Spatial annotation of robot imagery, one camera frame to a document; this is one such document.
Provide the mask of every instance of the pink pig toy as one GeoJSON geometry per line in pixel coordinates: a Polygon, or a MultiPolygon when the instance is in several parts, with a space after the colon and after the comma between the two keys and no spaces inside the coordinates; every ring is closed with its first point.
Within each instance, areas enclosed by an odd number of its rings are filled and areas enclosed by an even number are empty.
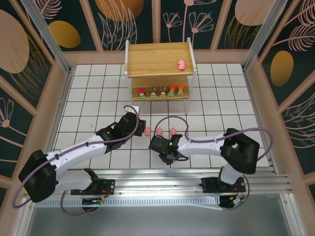
{"type": "Polygon", "coordinates": [[[185,68],[186,68],[186,63],[185,63],[185,61],[184,61],[183,59],[180,59],[180,60],[178,61],[178,69],[179,69],[180,71],[184,71],[185,68]]]}
{"type": "Polygon", "coordinates": [[[171,128],[170,133],[171,133],[171,135],[177,134],[176,129],[175,128],[171,128]]]}
{"type": "Polygon", "coordinates": [[[150,134],[151,134],[151,129],[150,129],[150,127],[147,126],[147,128],[144,130],[144,134],[145,134],[146,136],[150,136],[150,134]]]}
{"type": "Polygon", "coordinates": [[[161,127],[157,128],[157,133],[156,135],[162,136],[163,135],[163,130],[161,127]]]}

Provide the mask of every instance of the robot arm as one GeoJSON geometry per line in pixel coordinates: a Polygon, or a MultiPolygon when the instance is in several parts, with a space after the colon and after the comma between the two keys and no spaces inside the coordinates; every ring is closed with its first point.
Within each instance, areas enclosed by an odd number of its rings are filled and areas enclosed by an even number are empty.
{"type": "Polygon", "coordinates": [[[259,151],[259,143],[245,134],[216,141],[235,132],[237,132],[236,129],[229,128],[224,134],[194,138],[198,141],[205,141],[210,138],[214,140],[211,143],[208,141],[193,143],[182,135],[173,135],[170,140],[162,136],[154,136],[149,148],[160,153],[159,157],[167,165],[179,158],[185,158],[193,154],[221,156],[228,164],[221,169],[218,181],[233,185],[243,174],[255,173],[259,151]]]}
{"type": "MultiPolygon", "coordinates": [[[[97,131],[91,138],[79,144],[47,154],[44,154],[41,150],[33,152],[19,174],[21,182],[24,181],[35,168],[52,158],[54,158],[54,160],[39,169],[24,185],[31,200],[36,203],[48,198],[54,192],[70,189],[85,190],[87,188],[95,188],[95,185],[98,183],[98,177],[92,170],[66,171],[87,159],[120,148],[128,139],[106,144],[104,141],[115,141],[127,137],[135,129],[136,122],[136,114],[127,112],[118,123],[115,122],[97,131]]],[[[142,136],[145,126],[145,120],[139,120],[134,135],[142,136]]]]}

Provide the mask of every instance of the wooden shelf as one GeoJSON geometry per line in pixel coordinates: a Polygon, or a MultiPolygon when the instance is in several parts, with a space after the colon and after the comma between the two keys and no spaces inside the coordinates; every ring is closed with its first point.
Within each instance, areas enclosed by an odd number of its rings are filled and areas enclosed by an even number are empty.
{"type": "Polygon", "coordinates": [[[187,76],[158,76],[158,77],[139,77],[132,80],[132,96],[134,101],[158,101],[158,100],[184,100],[189,97],[189,86],[187,76]],[[178,85],[184,85],[184,96],[177,96],[178,85]],[[174,97],[166,96],[166,98],[160,98],[160,87],[166,86],[166,94],[171,85],[176,86],[174,97]],[[150,98],[151,86],[157,87],[157,98],[150,98]],[[144,89],[146,100],[139,100],[139,88],[144,89]]]}
{"type": "Polygon", "coordinates": [[[192,75],[193,65],[189,43],[131,44],[128,48],[128,76],[130,78],[160,75],[192,75]],[[184,71],[178,61],[186,63],[184,71]]]}

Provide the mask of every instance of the shelf top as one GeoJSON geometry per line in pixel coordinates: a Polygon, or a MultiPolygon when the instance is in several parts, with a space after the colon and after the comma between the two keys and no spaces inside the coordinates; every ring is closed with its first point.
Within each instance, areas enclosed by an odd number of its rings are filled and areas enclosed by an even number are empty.
{"type": "Polygon", "coordinates": [[[128,46],[128,76],[131,78],[158,75],[192,75],[193,65],[189,43],[149,43],[128,46]],[[184,71],[178,61],[186,63],[184,71]]]}

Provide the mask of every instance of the lower shelf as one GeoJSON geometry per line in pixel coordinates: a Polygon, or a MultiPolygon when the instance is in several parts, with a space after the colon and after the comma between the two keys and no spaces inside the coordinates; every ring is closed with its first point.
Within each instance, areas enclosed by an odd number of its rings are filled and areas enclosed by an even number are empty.
{"type": "Polygon", "coordinates": [[[187,100],[189,98],[189,86],[187,76],[158,76],[158,77],[143,77],[132,79],[132,96],[134,101],[157,101],[157,100],[187,100]],[[178,85],[184,85],[184,95],[177,96],[178,85]],[[173,97],[167,96],[165,98],[159,97],[160,87],[166,86],[166,94],[171,85],[175,85],[175,95],[173,97]],[[150,98],[151,86],[157,87],[157,97],[150,98]],[[145,100],[139,99],[139,89],[143,88],[146,96],[145,100]]]}

